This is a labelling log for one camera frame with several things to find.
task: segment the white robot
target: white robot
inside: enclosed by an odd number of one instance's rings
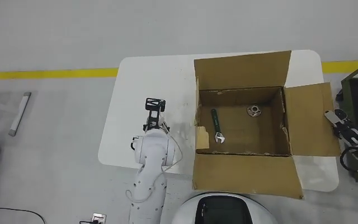
[[[133,183],[126,191],[131,200],[130,224],[160,224],[167,179],[164,172],[173,165],[176,145],[165,121],[160,116],[165,100],[147,98],[149,110],[144,136],[133,138],[131,148],[135,161],[142,164]],[[177,211],[172,224],[277,224],[262,205],[238,194],[208,192],[187,200]]]

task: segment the white table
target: white table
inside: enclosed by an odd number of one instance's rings
[[[98,159],[102,164],[138,168],[130,148],[133,136],[143,135],[145,99],[165,99],[165,118],[184,152],[183,161],[168,172],[192,175],[195,145],[194,59],[250,53],[173,55],[125,58],[119,67],[103,130]],[[321,59],[311,50],[291,54],[286,87],[323,82]],[[294,156],[303,189],[329,192],[339,179],[335,157]]]

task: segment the gray floor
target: gray floor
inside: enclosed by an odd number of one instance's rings
[[[357,8],[357,0],[1,0],[0,71],[287,49],[356,60]]]
[[[323,61],[356,60],[357,0],[1,0],[0,71],[118,67],[125,57],[312,49]],[[340,79],[326,76],[326,79]],[[0,114],[0,206],[32,209],[48,224],[93,212],[126,224],[124,190],[135,170],[101,165],[98,147],[113,78],[1,80],[0,102],[33,95],[15,138]],[[304,201],[254,196],[280,223],[355,223],[357,184],[339,169],[331,193]],[[192,194],[190,177],[170,176],[162,224]],[[0,211],[0,223],[38,224]]]
[[[337,91],[344,75],[325,75]],[[32,91],[17,136],[7,136],[11,113],[0,118],[0,207],[31,209],[48,224],[78,223],[93,212],[109,224],[127,224],[129,201],[124,191],[135,170],[106,166],[97,159],[114,78],[5,80],[0,102],[17,105]],[[355,223],[358,188],[340,166],[339,187],[330,193],[305,191],[305,200],[267,195],[252,197],[280,223]],[[170,175],[162,223],[193,194],[189,176]],[[38,224],[32,215],[0,211],[0,223]]]

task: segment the cardboard box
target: cardboard box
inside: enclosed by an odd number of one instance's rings
[[[194,61],[198,190],[303,198],[292,155],[339,156],[329,83],[285,88],[291,51]],[[251,117],[248,105],[262,113]],[[225,142],[216,143],[211,109]]]

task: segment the white tube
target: white tube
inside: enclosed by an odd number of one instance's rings
[[[18,107],[18,114],[15,117],[15,119],[13,120],[11,128],[10,128],[10,131],[9,131],[10,136],[15,136],[16,135],[18,125],[20,124],[23,112],[25,111],[25,108],[26,108],[26,105],[27,105],[27,102],[28,102],[30,96],[31,96],[31,92],[25,92],[23,94],[22,100],[21,100],[20,105]]]

